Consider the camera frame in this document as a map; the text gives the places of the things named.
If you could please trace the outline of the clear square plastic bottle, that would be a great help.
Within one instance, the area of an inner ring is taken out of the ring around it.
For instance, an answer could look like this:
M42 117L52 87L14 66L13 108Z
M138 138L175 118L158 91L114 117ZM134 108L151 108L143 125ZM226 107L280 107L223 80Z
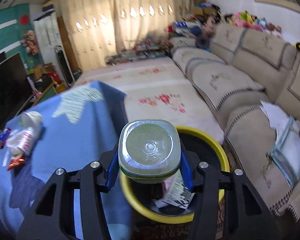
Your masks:
M121 131L118 145L121 172L137 183L162 183L173 176L181 162L177 129L168 121L143 119Z

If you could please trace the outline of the yellow rimmed trash bin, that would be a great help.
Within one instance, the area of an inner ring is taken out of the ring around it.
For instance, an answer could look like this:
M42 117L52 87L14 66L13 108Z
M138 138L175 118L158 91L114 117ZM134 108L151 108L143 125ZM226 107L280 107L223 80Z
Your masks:
M205 161L218 170L230 171L226 153L213 137L189 126L177 126L176 129L186 150L198 155L200 161ZM163 197L162 183L141 184L131 180L123 173L120 174L120 184L123 194L131 207L139 214L155 222L165 224L191 222L194 217L197 195L194 194L186 210L171 205L157 208L154 200L159 200Z

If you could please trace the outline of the crumpled receipt in bin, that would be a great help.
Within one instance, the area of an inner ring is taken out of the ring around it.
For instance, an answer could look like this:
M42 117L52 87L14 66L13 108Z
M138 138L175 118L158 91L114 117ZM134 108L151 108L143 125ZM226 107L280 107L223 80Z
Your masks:
M162 189L163 197L159 200L154 200L157 208L171 205L186 210L194 197L194 193L191 193L184 185L179 170L162 183Z

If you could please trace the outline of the blue star tablecloth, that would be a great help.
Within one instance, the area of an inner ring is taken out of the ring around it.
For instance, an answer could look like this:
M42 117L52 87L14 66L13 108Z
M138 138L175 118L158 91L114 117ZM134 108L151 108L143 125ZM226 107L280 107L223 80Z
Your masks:
M125 94L94 81L29 111L43 129L25 164L0 150L0 239L129 239L132 209L118 179L108 190L106 154L127 124Z

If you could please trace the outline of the floral floor mat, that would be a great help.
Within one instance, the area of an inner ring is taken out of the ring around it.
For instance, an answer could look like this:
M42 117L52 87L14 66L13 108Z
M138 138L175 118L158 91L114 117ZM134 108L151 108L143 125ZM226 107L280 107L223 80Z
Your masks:
M125 93L128 121L164 119L199 129L220 144L224 132L209 107L169 58L118 64L84 72L75 85L102 81Z

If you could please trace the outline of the beige sectional sofa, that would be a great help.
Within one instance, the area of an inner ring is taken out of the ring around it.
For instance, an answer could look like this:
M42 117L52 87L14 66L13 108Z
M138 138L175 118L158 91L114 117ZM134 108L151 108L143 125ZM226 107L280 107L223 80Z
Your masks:
M274 215L300 219L300 179L289 185L277 167L264 168L275 132L261 111L265 101L300 120L300 52L273 35L226 23L217 26L208 50L193 38L169 43L223 130L230 164L245 171Z

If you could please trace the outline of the black flat television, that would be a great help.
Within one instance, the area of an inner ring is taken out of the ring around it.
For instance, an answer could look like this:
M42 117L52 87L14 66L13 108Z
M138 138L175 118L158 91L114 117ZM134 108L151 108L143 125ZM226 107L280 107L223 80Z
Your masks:
M33 96L33 89L16 53L0 63L0 128L13 118Z

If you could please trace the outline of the black tower fan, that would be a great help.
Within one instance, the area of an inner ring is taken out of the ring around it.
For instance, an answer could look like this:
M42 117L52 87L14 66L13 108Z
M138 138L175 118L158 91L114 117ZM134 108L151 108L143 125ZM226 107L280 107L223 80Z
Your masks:
M57 45L54 47L54 50L55 50L55 54L56 54L59 66L60 66L63 76L65 78L65 81L66 81L67 85L71 87L72 84L74 83L74 77L72 75L71 69L70 69L67 59L65 57L63 48L62 48L62 46Z

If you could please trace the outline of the cream patterned curtain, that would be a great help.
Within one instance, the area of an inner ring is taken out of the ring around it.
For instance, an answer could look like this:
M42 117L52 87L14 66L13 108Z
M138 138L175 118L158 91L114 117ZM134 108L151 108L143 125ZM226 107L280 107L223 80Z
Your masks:
M83 72L147 37L168 39L168 26L190 12L191 0L52 0Z

